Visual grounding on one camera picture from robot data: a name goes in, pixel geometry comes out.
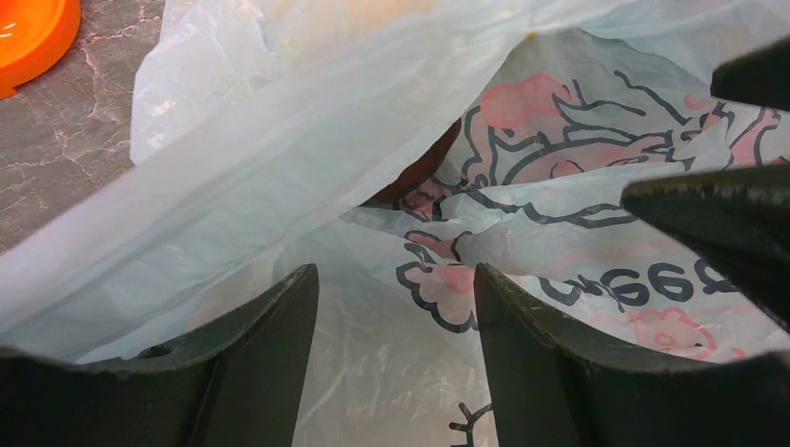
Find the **cartoon character print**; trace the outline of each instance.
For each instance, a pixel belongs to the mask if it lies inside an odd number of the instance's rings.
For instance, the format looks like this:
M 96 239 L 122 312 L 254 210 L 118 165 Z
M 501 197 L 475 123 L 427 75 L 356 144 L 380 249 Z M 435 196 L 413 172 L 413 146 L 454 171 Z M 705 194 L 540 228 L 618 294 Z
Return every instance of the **cartoon character print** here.
M 565 85 L 545 73 L 519 84 L 489 88 L 480 105 L 463 119 L 463 135 L 472 155 L 461 166 L 460 179 L 450 184 L 434 177 L 396 209 L 423 222 L 440 221 L 438 203 L 486 186 L 541 182 L 633 163 L 681 162 L 688 170 L 694 158 L 677 158 L 677 148 L 721 120 L 727 121 L 729 129 L 735 119 L 725 102 L 698 95 L 684 98 L 684 105 L 693 112 L 693 116 L 684 116 L 653 89 L 634 84 L 620 71 L 613 75 L 633 93 L 628 97 L 631 103 L 588 101 L 579 81 L 572 79 Z M 743 132 L 734 138 L 728 134 L 728 167 L 787 162 L 783 158 L 765 161 L 760 152 L 763 136 L 776 129 L 779 120 L 776 111 L 762 109 Z M 610 123 L 637 123 L 642 130 L 634 133 Z M 667 123 L 674 123 L 671 129 L 666 128 Z M 611 204 L 606 210 L 611 207 L 618 208 Z M 581 212 L 590 214 L 589 210 Z
M 450 423 L 450 429 L 454 431 L 460 431 L 466 435 L 466 442 L 463 444 L 455 444 L 451 447 L 475 447 L 483 444 L 483 440 L 477 439 L 475 437 L 475 427 L 480 427 L 482 424 L 493 424 L 492 421 L 488 421 L 487 419 L 491 419 L 493 416 L 491 404 L 483 406 L 480 410 L 472 413 L 467 406 L 466 403 L 461 402 L 458 404 L 458 409 L 461 410 L 461 413 L 464 415 L 466 422 L 458 423 L 452 422 Z
M 581 210 L 562 216 L 543 214 L 535 208 L 532 202 L 524 205 L 510 205 L 492 200 L 483 191 L 469 191 L 467 195 L 490 210 L 502 210 L 508 214 L 523 212 L 532 222 L 541 225 L 573 224 L 581 228 L 594 229 L 612 225 L 630 224 L 636 217 L 626 212 L 620 205 L 611 203 L 598 203 Z
M 415 244 L 428 248 L 434 253 L 442 256 L 444 259 L 449 259 L 460 263 L 461 255 L 458 253 L 457 245 L 462 237 L 468 235 L 471 235 L 471 231 L 465 231 L 452 240 L 441 240 L 430 233 L 415 230 L 406 233 L 405 238 L 414 242 Z
M 719 348 L 716 339 L 700 323 L 679 307 L 629 312 L 629 321 L 620 322 L 609 315 L 597 315 L 594 327 L 613 325 L 633 332 L 633 341 L 642 347 L 664 351 L 687 359 L 709 359 Z M 745 352 L 732 348 L 732 360 L 745 358 Z
M 452 242 L 446 245 L 431 235 L 418 236 L 429 239 L 429 244 L 438 247 L 437 252 L 443 253 L 442 256 L 459 259 Z M 411 291 L 415 304 L 429 311 L 434 321 L 449 332 L 477 331 L 474 269 L 459 263 L 439 264 L 428 249 L 415 243 L 406 243 L 404 247 L 419 260 L 399 266 L 395 274 L 398 282 Z

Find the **brown object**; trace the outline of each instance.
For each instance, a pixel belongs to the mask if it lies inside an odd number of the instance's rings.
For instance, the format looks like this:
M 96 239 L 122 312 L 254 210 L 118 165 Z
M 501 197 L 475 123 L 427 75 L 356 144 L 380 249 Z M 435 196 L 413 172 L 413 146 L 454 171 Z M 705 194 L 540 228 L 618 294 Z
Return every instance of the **brown object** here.
M 406 168 L 398 180 L 373 196 L 371 202 L 397 202 L 414 191 L 439 170 L 439 166 L 444 162 L 444 158 L 447 157 L 447 153 L 450 152 L 450 148 L 453 147 L 453 143 L 456 142 L 460 133 L 461 120 L 459 119 L 419 160 Z

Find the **white plastic bag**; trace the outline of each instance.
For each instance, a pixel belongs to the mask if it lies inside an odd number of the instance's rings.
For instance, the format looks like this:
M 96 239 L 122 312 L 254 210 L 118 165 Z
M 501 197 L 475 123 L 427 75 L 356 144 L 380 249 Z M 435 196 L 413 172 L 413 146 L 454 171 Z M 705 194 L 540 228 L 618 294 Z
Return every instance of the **white plastic bag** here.
M 353 40 L 319 14 L 335 2 L 198 0 L 146 58 L 139 79 L 152 65 L 166 73 L 151 74 L 155 85 L 139 80 L 135 93 L 135 107 L 143 103 L 172 144 L 0 258 L 0 342 L 79 359 L 146 322 L 173 318 L 170 311 L 186 313 L 245 264 L 392 182 L 527 32 L 620 2 L 582 12 L 574 3 L 443 0 Z M 255 83 L 260 65 L 251 45 L 262 24 L 277 37 L 288 75 Z M 297 37 L 303 44 L 289 52 Z M 214 82 L 229 74 L 238 77 Z M 217 96 L 232 98 L 220 104 Z M 232 105 L 236 99 L 244 101 Z M 184 330 L 166 326 L 147 333 Z M 138 340 L 126 351 L 143 347 Z
M 447 1 L 365 35 L 340 30 L 336 49 L 307 39 L 260 84 L 232 63 L 211 78 L 247 90 L 142 85 L 157 64 L 157 84 L 178 84 L 179 70 L 201 76 L 175 56 L 225 30 L 209 12 L 240 9 L 197 0 L 204 8 L 171 21 L 138 80 L 135 138 L 175 142 L 0 258 L 0 342 L 79 361 L 132 356 L 316 263 L 319 314 L 293 441 L 310 447 L 497 445 L 471 288 L 479 262 L 596 328 L 675 355 L 729 361 L 789 347 L 698 256 L 619 206 L 631 181 L 790 156 L 784 114 L 706 94 L 713 64 L 736 55 L 711 59 L 707 48 L 726 49 L 732 30 L 736 49 L 757 47 L 783 32 L 788 8 L 668 3 L 678 8 L 652 14 L 656 4 L 637 1 L 580 25 L 598 37 L 556 30 L 511 51 L 529 32 L 614 3 Z M 673 15 L 684 4 L 717 19 Z M 640 44 L 618 30 L 626 17 L 659 26 Z M 671 51 L 685 19 L 709 46 Z M 773 25 L 751 33 L 752 22 Z M 216 101 L 231 90 L 239 104 Z M 187 101 L 183 121 L 167 101 Z M 434 179 L 396 210 L 352 210 L 459 116 L 464 131 Z

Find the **marble countertop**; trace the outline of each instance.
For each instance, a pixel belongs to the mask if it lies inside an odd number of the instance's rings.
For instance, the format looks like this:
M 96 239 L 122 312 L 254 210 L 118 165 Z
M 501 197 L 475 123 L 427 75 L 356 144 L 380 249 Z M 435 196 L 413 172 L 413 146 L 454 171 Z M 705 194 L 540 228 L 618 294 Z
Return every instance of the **marble countertop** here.
M 131 169 L 134 74 L 165 0 L 82 0 L 82 24 L 51 70 L 0 101 L 0 251 Z

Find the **orange container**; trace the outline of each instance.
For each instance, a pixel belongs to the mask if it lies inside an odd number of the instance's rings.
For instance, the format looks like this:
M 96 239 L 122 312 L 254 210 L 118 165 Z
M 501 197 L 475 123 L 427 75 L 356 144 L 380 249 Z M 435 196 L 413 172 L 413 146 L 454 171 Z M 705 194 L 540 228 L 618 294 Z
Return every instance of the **orange container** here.
M 54 65 L 79 21 L 79 0 L 0 0 L 0 100 Z

